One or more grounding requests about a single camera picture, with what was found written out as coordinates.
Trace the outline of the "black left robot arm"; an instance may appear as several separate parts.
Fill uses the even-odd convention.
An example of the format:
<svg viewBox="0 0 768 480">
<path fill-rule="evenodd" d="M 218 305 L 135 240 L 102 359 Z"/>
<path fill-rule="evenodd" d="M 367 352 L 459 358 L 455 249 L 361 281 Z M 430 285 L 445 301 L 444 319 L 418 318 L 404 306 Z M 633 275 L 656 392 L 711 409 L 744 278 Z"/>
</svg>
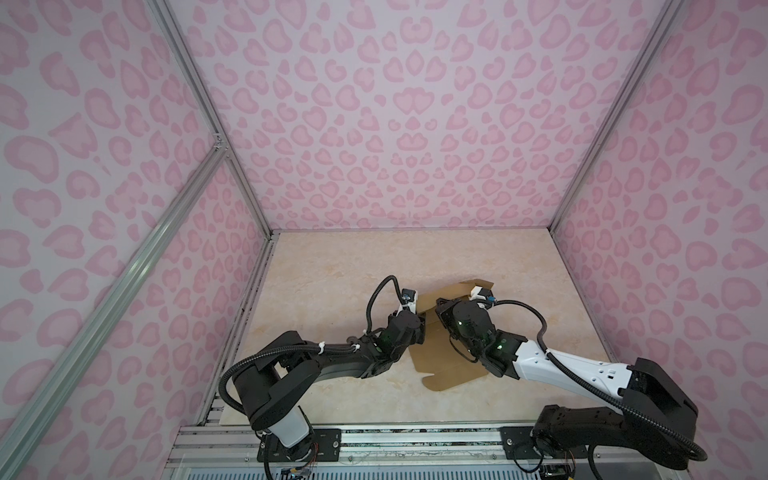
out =
<svg viewBox="0 0 768 480">
<path fill-rule="evenodd" d="M 256 433 L 269 433 L 286 449 L 303 451 L 313 437 L 299 406 L 314 384 L 336 378 L 368 379 L 387 372 L 413 345 L 421 345 L 426 321 L 408 308 L 388 318 L 385 328 L 344 344 L 315 343 L 287 331 L 258 353 L 229 367 L 218 393 L 244 415 Z"/>
</svg>

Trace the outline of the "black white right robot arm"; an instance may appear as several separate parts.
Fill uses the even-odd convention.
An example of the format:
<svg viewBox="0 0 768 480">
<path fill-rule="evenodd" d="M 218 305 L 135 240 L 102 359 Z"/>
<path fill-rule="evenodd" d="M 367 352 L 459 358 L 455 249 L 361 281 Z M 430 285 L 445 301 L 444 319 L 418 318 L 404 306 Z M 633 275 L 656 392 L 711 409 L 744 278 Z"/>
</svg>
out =
<svg viewBox="0 0 768 480">
<path fill-rule="evenodd" d="M 594 408 L 543 407 L 528 446 L 542 456 L 599 446 L 634 450 L 671 470 L 685 470 L 708 455 L 694 440 L 698 408 L 656 362 L 608 363 L 549 348 L 547 322 L 532 306 L 515 306 L 540 322 L 533 340 L 497 328 L 493 297 L 438 299 L 435 312 L 449 337 L 459 341 L 490 374 L 556 386 L 599 401 Z"/>
</svg>

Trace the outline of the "brown cardboard box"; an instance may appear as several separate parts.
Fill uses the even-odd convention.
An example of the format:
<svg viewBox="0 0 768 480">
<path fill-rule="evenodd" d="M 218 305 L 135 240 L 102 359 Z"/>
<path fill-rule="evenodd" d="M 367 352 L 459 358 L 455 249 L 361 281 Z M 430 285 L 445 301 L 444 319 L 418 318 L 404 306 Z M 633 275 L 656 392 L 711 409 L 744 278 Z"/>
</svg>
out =
<svg viewBox="0 0 768 480">
<path fill-rule="evenodd" d="M 488 375 L 480 363 L 472 363 L 468 350 L 458 340 L 452 340 L 435 312 L 439 298 L 466 300 L 475 287 L 492 289 L 493 282 L 472 279 L 438 290 L 419 292 L 416 309 L 425 317 L 425 337 L 422 344 L 409 347 L 417 372 L 425 374 L 422 384 L 430 391 L 440 392 Z"/>
</svg>

